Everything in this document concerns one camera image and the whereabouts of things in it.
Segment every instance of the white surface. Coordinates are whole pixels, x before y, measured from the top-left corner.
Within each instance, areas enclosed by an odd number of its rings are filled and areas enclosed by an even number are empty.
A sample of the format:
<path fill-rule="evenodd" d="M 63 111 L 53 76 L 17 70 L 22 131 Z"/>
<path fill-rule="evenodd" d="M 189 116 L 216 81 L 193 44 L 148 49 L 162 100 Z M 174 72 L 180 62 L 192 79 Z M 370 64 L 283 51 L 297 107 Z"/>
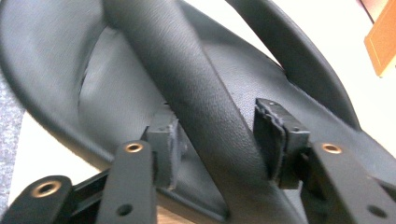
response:
<path fill-rule="evenodd" d="M 189 0 L 219 23 L 266 52 L 257 36 L 220 0 Z M 276 0 L 330 62 L 355 106 L 361 127 L 396 155 L 396 76 L 378 78 L 363 45 L 372 24 L 359 3 L 346 0 Z M 97 171 L 41 129 L 23 118 L 9 200 L 47 175 L 67 175 L 76 184 Z"/>

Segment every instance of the black metal bracket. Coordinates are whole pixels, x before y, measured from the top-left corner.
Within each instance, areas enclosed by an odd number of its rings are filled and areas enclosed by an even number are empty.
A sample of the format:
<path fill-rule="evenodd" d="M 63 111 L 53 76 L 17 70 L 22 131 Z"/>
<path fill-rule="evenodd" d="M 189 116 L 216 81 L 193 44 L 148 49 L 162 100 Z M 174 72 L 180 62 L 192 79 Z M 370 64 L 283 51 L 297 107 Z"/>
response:
<path fill-rule="evenodd" d="M 27 187 L 2 223 L 156 223 L 151 146 L 121 145 L 109 171 L 76 186 L 47 176 Z"/>
<path fill-rule="evenodd" d="M 280 188 L 304 182 L 309 223 L 396 222 L 396 188 L 370 177 L 347 148 L 310 143 L 309 131 L 282 105 L 257 99 L 253 132 Z"/>

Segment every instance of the bolt hole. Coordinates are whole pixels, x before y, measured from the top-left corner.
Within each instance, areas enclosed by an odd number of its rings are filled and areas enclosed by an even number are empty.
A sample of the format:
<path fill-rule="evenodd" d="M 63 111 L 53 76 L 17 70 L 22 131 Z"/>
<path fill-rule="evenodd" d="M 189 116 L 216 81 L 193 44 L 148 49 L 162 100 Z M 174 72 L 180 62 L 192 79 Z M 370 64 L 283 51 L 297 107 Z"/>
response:
<path fill-rule="evenodd" d="M 384 212 L 384 210 L 382 210 L 381 208 L 379 208 L 379 207 L 377 207 L 375 205 L 367 206 L 367 210 L 369 210 L 369 212 L 371 212 L 376 217 L 381 217 L 381 218 L 387 218 L 388 217 L 387 213 Z"/>
<path fill-rule="evenodd" d="M 325 151 L 330 152 L 332 154 L 340 154 L 343 151 L 341 150 L 341 148 L 330 144 L 324 144 L 322 147 Z"/>
<path fill-rule="evenodd" d="M 124 204 L 117 209 L 117 215 L 125 217 L 130 214 L 134 208 L 130 204 Z"/>
<path fill-rule="evenodd" d="M 61 182 L 55 180 L 42 183 L 33 189 L 32 196 L 35 198 L 49 196 L 58 191 L 61 185 Z"/>
<path fill-rule="evenodd" d="M 127 152 L 138 152 L 143 149 L 143 146 L 137 143 L 132 143 L 125 147 L 125 151 Z"/>
<path fill-rule="evenodd" d="M 44 186 L 43 188 L 39 189 L 38 192 L 40 192 L 40 193 L 48 193 L 48 192 L 50 192 L 53 189 L 55 189 L 55 185 L 48 184 L 48 185 Z"/>

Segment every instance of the orange object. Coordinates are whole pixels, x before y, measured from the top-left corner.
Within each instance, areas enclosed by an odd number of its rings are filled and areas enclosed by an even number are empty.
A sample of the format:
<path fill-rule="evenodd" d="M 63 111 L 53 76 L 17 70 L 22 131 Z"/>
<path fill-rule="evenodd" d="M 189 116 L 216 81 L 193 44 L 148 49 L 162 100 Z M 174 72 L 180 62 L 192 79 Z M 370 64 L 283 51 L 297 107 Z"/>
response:
<path fill-rule="evenodd" d="M 378 17 L 364 44 L 375 72 L 384 76 L 396 65 L 396 0 L 389 0 Z"/>

